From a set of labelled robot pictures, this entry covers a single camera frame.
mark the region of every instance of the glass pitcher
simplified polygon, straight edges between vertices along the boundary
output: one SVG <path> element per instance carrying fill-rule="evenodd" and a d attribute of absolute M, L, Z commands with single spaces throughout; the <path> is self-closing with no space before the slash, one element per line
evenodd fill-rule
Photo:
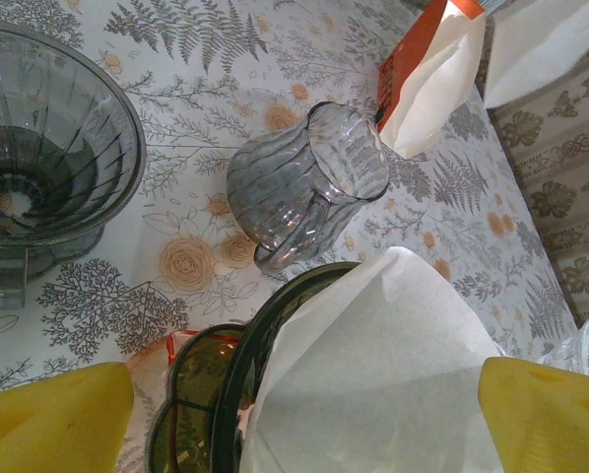
<path fill-rule="evenodd" d="M 92 61 L 0 23 L 0 309 L 26 282 L 81 256 L 137 190 L 139 116 Z"/>
<path fill-rule="evenodd" d="M 231 211 L 258 243 L 255 264 L 268 273 L 327 251 L 388 184 L 374 126 L 330 101 L 297 126 L 245 143 L 227 172 Z"/>

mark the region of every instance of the patterned curtain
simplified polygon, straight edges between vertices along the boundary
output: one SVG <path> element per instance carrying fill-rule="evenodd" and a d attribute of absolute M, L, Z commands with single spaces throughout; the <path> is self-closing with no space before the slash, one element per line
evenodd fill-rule
<path fill-rule="evenodd" d="M 581 324 L 589 318 L 589 51 L 567 76 L 491 117 Z"/>

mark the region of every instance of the glass pitcher handle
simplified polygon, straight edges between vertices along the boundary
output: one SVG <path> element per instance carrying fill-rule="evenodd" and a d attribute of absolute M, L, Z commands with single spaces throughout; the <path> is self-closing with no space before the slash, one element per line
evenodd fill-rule
<path fill-rule="evenodd" d="M 0 310 L 25 305 L 27 269 L 27 248 L 0 248 Z"/>
<path fill-rule="evenodd" d="M 325 225 L 330 203 L 314 194 L 307 206 L 303 220 L 284 242 L 274 251 L 261 245 L 255 248 L 255 264 L 263 273 L 277 273 L 294 263 L 301 254 L 312 246 Z"/>

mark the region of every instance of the table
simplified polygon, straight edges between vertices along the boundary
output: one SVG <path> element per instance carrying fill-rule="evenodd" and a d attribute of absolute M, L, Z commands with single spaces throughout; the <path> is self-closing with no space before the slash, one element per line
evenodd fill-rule
<path fill-rule="evenodd" d="M 243 322 L 293 275 L 392 245 L 436 268 L 511 356 L 537 359 L 573 333 L 476 91 L 434 148 L 389 157 L 388 193 L 331 251 L 277 277 L 252 264 L 225 197 L 229 158 L 318 101 L 373 113 L 376 65 L 415 17 L 396 0 L 0 0 L 0 20 L 112 76 L 148 142 L 140 191 L 96 248 L 31 282 L 24 310 L 0 312 L 0 390 L 126 359 L 172 329 Z"/>

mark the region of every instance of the white paper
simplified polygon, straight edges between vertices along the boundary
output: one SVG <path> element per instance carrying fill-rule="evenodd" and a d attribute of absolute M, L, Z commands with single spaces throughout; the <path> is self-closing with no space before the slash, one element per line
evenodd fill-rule
<path fill-rule="evenodd" d="M 380 131 L 382 142 L 404 158 L 436 143 L 441 129 L 474 87 L 486 14 L 470 20 L 451 1 L 422 62 L 402 86 L 400 100 Z"/>
<path fill-rule="evenodd" d="M 282 327 L 240 473 L 502 471 L 478 403 L 492 356 L 456 291 L 391 248 Z"/>
<path fill-rule="evenodd" d="M 526 96 L 568 72 L 589 49 L 589 0 L 516 0 L 493 16 L 487 108 Z"/>

